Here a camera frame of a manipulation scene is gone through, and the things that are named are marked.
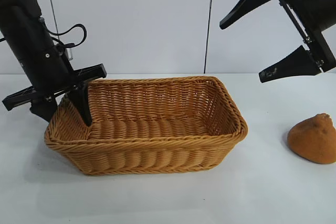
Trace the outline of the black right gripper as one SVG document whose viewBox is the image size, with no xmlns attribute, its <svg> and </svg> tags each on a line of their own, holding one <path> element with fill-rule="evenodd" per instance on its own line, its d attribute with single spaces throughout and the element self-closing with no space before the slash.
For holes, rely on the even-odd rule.
<svg viewBox="0 0 336 224">
<path fill-rule="evenodd" d="M 271 0 L 239 0 L 220 21 L 226 29 L 244 15 Z M 335 0 L 278 0 L 290 17 L 303 42 L 303 46 L 281 61 L 259 73 L 261 83 L 296 76 L 316 76 L 335 68 L 333 55 L 322 32 L 335 25 Z"/>
</svg>

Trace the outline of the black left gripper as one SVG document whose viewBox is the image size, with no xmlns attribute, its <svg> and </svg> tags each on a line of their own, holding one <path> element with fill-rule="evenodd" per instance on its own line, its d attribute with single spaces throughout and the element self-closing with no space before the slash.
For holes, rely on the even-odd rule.
<svg viewBox="0 0 336 224">
<path fill-rule="evenodd" d="M 75 70 L 68 54 L 60 45 L 32 57 L 19 60 L 31 86 L 7 96 L 3 104 L 7 110 L 30 102 L 30 112 L 47 122 L 57 110 L 55 97 L 68 92 L 68 99 L 79 112 L 86 126 L 92 124 L 87 82 L 107 76 L 103 64 Z"/>
</svg>

